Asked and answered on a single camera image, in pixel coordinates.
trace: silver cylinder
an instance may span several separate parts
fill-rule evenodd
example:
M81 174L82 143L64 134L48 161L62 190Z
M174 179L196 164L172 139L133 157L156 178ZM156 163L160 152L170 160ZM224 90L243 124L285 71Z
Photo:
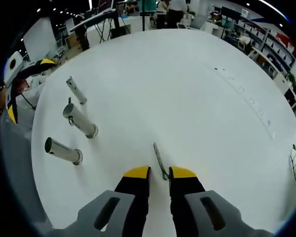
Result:
M87 98L79 90L74 79L70 76L66 83L69 86L70 90L73 92L73 94L77 97L79 103L82 105L85 104L85 102L87 102Z
M81 164L83 159L82 152L80 150L70 149L50 137L46 139L45 151L56 157L70 161L74 165Z
M74 104L68 104L63 111L63 116L69 120L69 124L79 128L87 138L93 138L98 134L98 127L89 121Z

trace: cable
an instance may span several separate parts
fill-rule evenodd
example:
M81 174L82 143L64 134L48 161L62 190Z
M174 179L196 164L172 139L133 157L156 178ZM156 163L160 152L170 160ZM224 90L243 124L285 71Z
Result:
M130 30L129 30L128 27L126 26L123 17L120 15L120 12L119 12L119 11L117 11L117 12L118 12L118 15L120 16L120 18L122 18L122 22L123 22L124 26L126 27L126 29L128 30L128 33L130 34Z
M26 100L26 102L33 108L33 110L36 110L36 108L25 98L25 96L22 93L21 95Z
M112 18L111 18L111 21L110 21L110 30L109 30L109 34L108 34L108 38L107 38L107 41L109 40L110 38L110 34L111 34L111 29L112 29Z
M103 33L100 33L101 30L100 30L99 25L98 24L97 25L94 25L94 27L95 27L95 29L97 30L97 32L98 32L98 34L100 36L100 43L101 43L102 40L103 40L103 42L105 42L105 39L103 38Z

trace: metal hook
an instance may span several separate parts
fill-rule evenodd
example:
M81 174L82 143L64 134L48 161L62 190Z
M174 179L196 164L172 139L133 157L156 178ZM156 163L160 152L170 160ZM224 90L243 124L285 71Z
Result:
M165 170L165 168L163 166L161 155L160 155L160 152L159 152L159 149L158 149L156 143L153 144L153 148L154 148L154 152L156 153L157 160L158 160L159 166L160 166L161 171L162 171L162 178L164 180L169 180L169 174L166 172L166 170Z
M73 120L73 117L72 117L72 116L69 116L69 117L68 117L68 121L69 121L69 124L70 124L71 126L74 126L74 120Z

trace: round white table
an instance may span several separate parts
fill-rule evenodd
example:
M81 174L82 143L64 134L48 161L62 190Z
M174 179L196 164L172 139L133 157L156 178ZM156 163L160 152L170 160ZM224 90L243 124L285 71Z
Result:
M274 125L272 139L255 111L220 77L224 68L263 105ZM88 101L81 106L66 85L72 76ZM63 118L68 98L99 127L87 139ZM45 153L47 137L80 149L81 165ZM235 205L253 228L275 230L291 178L289 152L296 118L268 75L245 54L202 31L155 30L93 47L47 79L32 133L32 163L40 200L54 228L65 228L78 211L127 170L152 167L145 237L173 237L166 167L197 174L207 190Z

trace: gray gripper housing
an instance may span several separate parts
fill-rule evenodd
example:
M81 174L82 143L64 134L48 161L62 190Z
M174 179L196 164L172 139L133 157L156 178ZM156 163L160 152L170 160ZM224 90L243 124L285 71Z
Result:
M134 195L105 191L84 206L77 221L63 230L53 230L48 237L122 237L127 213ZM255 230L241 220L240 211L214 191L185 195L192 210L199 237L272 237L265 230ZM224 221L224 227L214 230L202 200L210 200Z

